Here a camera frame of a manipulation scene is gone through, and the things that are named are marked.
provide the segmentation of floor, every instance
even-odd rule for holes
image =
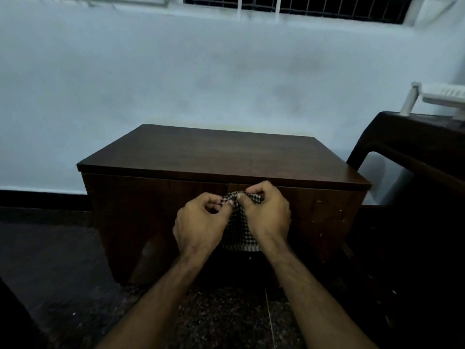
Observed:
[[[183,300],[166,348],[305,347],[264,258],[238,255],[221,270],[215,264]],[[377,340],[372,327],[383,317],[363,293],[325,272],[315,275]],[[147,289],[113,281],[89,212],[0,208],[0,276],[53,348],[93,348]]]

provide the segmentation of window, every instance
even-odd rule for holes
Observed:
[[[277,0],[242,0],[242,10],[275,12]],[[402,24],[411,0],[281,0],[279,12]],[[184,0],[186,4],[238,7],[239,0]]]

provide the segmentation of black and white checkered fabric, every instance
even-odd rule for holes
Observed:
[[[259,194],[246,193],[243,191],[231,192],[221,198],[221,205],[228,200],[234,202],[229,223],[221,239],[221,246],[231,251],[260,251],[258,242],[252,234],[250,234],[249,227],[247,226],[247,217],[244,208],[242,208],[237,201],[238,193],[244,193],[249,196],[255,204],[261,204],[264,199],[264,197]]]

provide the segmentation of left hand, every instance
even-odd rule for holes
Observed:
[[[200,252],[208,257],[218,246],[233,212],[232,201],[222,207],[220,202],[220,196],[205,192],[178,211],[173,234],[181,255]],[[206,208],[213,208],[218,213],[211,214]]]

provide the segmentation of wooden cabinet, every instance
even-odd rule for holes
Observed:
[[[140,126],[78,170],[122,284],[153,282],[169,269],[178,255],[176,213],[202,192],[224,195],[270,180],[290,202],[290,239],[325,262],[371,186],[313,137],[158,125]]]

